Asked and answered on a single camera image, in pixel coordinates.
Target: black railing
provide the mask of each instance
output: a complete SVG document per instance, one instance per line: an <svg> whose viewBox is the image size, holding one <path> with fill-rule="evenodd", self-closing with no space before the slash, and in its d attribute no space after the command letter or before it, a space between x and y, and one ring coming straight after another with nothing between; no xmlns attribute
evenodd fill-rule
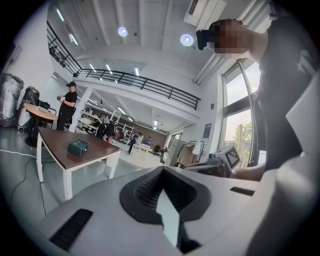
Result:
<svg viewBox="0 0 320 256"><path fill-rule="evenodd" d="M163 82L115 70L82 69L74 77L96 78L102 81L111 81L117 84L137 87L141 90L160 94L165 98L183 103L194 110L197 110L198 102L200 101L200 98Z"/></svg>
<svg viewBox="0 0 320 256"><path fill-rule="evenodd" d="M114 70L82 69L58 38L49 22L47 22L47 25L47 38L50 54L63 68L66 68L73 77L96 78L103 81L112 81L125 86L137 87L141 90L153 92L167 99L180 102L197 110L198 102L201 100L200 98L163 82Z"/></svg>
<svg viewBox="0 0 320 256"><path fill-rule="evenodd" d="M47 38L49 53L63 68L66 68L71 74L76 74L81 70L81 66L70 54L57 34L54 32L49 22L47 22Z"/></svg>

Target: brown tabletop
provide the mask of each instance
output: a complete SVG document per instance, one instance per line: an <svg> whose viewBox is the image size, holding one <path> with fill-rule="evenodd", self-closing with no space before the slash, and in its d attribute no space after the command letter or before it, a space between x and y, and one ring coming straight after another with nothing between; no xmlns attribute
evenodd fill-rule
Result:
<svg viewBox="0 0 320 256"><path fill-rule="evenodd" d="M51 130L43 127L39 127L38 129L44 143L66 170L121 151L119 147L107 143L92 134ZM77 140L89 143L87 152L82 156L68 152L69 143Z"/></svg>
<svg viewBox="0 0 320 256"><path fill-rule="evenodd" d="M58 117L50 112L43 112L39 110L39 107L36 105L32 105L29 103L24 103L23 106L26 110L31 112L32 114L35 114L41 118L49 119L49 120L58 120Z"/></svg>

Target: green box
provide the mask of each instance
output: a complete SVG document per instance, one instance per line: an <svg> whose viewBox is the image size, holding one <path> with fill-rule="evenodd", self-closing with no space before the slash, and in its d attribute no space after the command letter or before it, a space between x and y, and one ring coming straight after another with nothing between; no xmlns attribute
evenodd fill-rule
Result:
<svg viewBox="0 0 320 256"><path fill-rule="evenodd" d="M82 141L80 139L76 140L69 144L68 152L81 157L88 150L88 145L88 142Z"/></svg>

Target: round table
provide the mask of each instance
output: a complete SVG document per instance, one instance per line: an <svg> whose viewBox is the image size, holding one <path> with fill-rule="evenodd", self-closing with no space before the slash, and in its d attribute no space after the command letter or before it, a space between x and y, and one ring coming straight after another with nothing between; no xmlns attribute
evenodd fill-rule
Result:
<svg viewBox="0 0 320 256"><path fill-rule="evenodd" d="M37 146L37 130L38 130L39 118L45 119L44 127L46 127L48 120L58 120L58 117L50 112L43 112L43 111L39 110L39 107L36 105L24 103L23 107L32 114L31 122L29 125L28 138L25 139L25 143L27 143L31 147L36 147ZM33 138L32 138L31 137L32 124L34 122L35 116L36 116L36 121L35 121L35 127L34 127L34 134L33 134Z"/></svg>

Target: round ceiling light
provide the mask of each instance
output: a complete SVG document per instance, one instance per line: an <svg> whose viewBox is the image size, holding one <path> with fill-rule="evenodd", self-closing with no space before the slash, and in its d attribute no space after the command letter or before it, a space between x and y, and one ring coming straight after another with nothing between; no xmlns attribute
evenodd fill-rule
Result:
<svg viewBox="0 0 320 256"><path fill-rule="evenodd" d="M194 43L194 38L190 34L183 34L180 37L180 42L184 46L191 46Z"/></svg>
<svg viewBox="0 0 320 256"><path fill-rule="evenodd" d="M118 28L118 34L121 37L126 37L128 35L128 30L124 26L121 26Z"/></svg>

